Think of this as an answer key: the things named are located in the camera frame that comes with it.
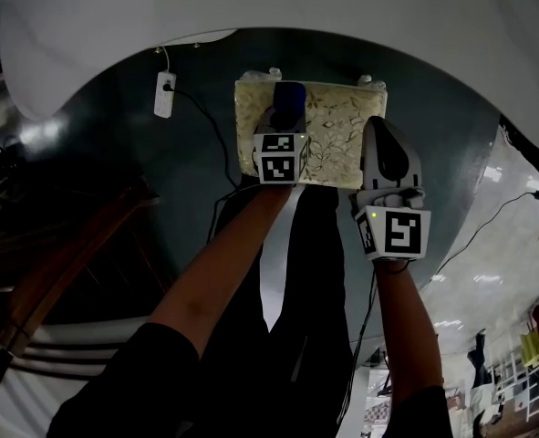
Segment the white striped bedding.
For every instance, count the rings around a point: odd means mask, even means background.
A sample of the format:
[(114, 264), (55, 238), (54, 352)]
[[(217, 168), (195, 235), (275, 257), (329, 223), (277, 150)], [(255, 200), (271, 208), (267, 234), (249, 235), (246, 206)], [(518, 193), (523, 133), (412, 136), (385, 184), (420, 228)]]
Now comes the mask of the white striped bedding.
[(59, 406), (104, 370), (142, 321), (39, 328), (23, 356), (11, 360), (0, 383), (0, 436), (44, 438)]

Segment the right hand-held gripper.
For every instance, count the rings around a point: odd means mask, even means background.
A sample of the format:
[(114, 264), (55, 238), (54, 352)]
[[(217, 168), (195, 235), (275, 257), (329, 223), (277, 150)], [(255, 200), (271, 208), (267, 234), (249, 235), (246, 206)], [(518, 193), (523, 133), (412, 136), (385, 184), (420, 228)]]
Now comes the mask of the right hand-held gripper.
[(420, 158), (405, 135), (380, 116), (363, 130), (363, 188), (353, 195), (354, 215), (368, 260), (422, 259), (427, 252), (431, 212), (423, 208)]

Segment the person's black trousers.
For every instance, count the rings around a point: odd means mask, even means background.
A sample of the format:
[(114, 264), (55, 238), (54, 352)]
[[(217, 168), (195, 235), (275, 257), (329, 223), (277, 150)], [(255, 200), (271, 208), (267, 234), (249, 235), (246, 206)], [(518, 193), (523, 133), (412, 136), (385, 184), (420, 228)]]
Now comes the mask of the person's black trousers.
[(272, 327), (250, 268), (202, 355), (189, 438), (336, 438), (352, 364), (337, 206), (334, 188), (302, 191)]

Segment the blue cloth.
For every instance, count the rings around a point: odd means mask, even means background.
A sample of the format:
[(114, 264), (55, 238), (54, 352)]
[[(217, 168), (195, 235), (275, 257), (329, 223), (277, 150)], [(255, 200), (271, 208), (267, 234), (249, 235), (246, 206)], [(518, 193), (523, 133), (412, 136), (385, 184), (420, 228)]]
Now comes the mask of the blue cloth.
[(278, 82), (273, 96), (270, 124), (276, 130), (291, 130), (305, 116), (306, 88), (297, 82)]

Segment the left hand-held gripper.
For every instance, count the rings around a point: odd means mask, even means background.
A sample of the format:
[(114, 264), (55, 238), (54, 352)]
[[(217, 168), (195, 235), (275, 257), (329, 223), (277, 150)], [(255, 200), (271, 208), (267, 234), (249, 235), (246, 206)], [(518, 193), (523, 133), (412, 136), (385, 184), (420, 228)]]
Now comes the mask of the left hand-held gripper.
[(309, 135), (306, 115), (291, 130), (276, 130), (272, 124), (275, 108), (265, 110), (254, 131), (254, 163), (262, 184), (297, 184), (306, 169)]

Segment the cream patterned footstool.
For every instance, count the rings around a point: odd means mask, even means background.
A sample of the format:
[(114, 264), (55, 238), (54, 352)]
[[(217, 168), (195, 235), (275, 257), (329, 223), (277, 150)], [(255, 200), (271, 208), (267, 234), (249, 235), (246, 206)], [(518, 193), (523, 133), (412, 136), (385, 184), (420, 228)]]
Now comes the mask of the cream patterned footstool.
[[(258, 175), (254, 131), (273, 103), (280, 74), (278, 69), (271, 73), (248, 71), (234, 84), (239, 166), (246, 175)], [(386, 84), (363, 75), (355, 86), (317, 81), (305, 81), (303, 85), (309, 157), (301, 182), (349, 190), (360, 188), (363, 129), (368, 118), (386, 114)]]

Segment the dark wooden bed frame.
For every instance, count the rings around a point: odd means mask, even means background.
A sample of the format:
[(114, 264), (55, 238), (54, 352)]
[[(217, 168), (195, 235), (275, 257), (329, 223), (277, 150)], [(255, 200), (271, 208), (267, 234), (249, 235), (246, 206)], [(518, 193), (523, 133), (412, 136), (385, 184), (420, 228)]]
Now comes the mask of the dark wooden bed frame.
[(13, 358), (22, 357), (78, 273), (137, 210), (152, 201), (145, 179), (133, 179), (16, 284), (0, 314), (0, 384)]

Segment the person's left forearm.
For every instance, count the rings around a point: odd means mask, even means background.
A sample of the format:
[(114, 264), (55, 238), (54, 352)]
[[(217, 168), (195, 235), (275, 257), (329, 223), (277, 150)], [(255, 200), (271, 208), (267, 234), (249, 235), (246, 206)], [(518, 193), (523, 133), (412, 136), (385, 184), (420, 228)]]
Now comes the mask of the person's left forearm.
[(179, 332), (202, 355), (292, 190), (291, 185), (262, 187), (190, 262), (149, 322)]

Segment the white power strip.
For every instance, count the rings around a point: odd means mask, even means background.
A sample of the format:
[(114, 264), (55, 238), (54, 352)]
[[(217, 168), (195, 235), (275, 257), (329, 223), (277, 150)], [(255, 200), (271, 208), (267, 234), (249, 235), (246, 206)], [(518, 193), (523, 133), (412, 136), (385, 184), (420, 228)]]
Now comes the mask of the white power strip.
[(158, 73), (153, 113), (162, 119), (171, 117), (176, 75), (168, 71)]

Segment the yellow bag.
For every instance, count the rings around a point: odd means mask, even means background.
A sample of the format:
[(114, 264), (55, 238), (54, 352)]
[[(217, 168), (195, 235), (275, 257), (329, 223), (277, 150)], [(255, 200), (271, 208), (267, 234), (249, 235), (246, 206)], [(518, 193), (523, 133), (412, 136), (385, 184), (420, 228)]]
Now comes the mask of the yellow bag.
[(539, 367), (539, 335), (535, 329), (520, 336), (522, 364), (525, 368)]

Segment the person's black shirt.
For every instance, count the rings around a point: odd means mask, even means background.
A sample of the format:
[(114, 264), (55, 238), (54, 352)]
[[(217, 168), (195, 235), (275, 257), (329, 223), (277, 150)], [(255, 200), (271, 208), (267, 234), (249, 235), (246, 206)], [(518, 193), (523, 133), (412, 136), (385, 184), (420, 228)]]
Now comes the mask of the person's black shirt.
[(199, 358), (178, 331), (141, 326), (65, 401), (47, 438), (337, 438), (337, 414), (222, 347)]

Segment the person's right forearm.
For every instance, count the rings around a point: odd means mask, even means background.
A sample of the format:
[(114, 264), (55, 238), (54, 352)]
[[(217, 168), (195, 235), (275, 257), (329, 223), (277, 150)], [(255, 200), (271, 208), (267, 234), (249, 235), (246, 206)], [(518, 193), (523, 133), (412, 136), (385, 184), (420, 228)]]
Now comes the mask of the person's right forearm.
[(436, 332), (407, 269), (396, 261), (373, 263), (389, 373), (397, 406), (430, 387), (443, 385)]

